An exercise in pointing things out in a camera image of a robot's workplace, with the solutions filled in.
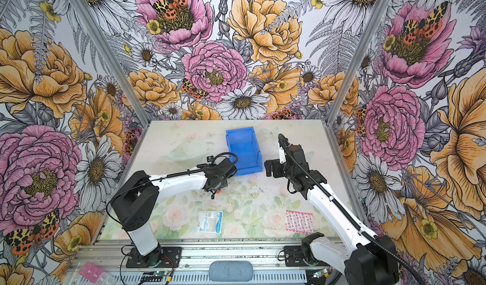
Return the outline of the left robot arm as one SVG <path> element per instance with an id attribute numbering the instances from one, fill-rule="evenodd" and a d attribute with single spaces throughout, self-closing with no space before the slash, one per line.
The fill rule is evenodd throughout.
<path id="1" fill-rule="evenodd" d="M 133 173 L 110 200 L 121 228 L 134 245 L 130 259 L 142 267 L 157 267 L 163 262 L 176 265 L 163 252 L 154 236 L 149 219 L 162 198 L 170 198 L 187 191 L 203 190 L 212 198 L 228 185 L 237 173 L 238 157 L 223 152 L 207 158 L 206 163 L 174 174 L 150 176 L 143 170 Z"/>

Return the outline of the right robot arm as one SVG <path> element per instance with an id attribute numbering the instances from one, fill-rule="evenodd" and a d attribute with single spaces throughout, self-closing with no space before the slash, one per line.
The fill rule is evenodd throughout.
<path id="1" fill-rule="evenodd" d="M 348 284 L 396 284 L 399 260 L 394 243 L 378 237 L 334 193 L 326 178 L 311 170 L 300 145 L 278 135 L 279 157 L 265 162 L 268 177 L 286 178 L 287 190 L 299 193 L 326 218 L 341 239 L 335 244 L 323 234 L 302 241 L 307 262 L 324 262 L 339 271 Z"/>

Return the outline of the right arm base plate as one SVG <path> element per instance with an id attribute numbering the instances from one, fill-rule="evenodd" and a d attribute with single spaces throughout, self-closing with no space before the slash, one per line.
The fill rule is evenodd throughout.
<path id="1" fill-rule="evenodd" d="M 319 261 L 305 257 L 299 246 L 285 246 L 283 250 L 283 261 L 286 267 L 315 267 L 320 265 Z"/>

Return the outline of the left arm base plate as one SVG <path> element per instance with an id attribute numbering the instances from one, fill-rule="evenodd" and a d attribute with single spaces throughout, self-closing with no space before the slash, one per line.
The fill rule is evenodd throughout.
<path id="1" fill-rule="evenodd" d="M 145 256 L 133 247 L 126 264 L 128 269 L 177 268 L 181 260 L 181 247 L 157 247 Z"/>

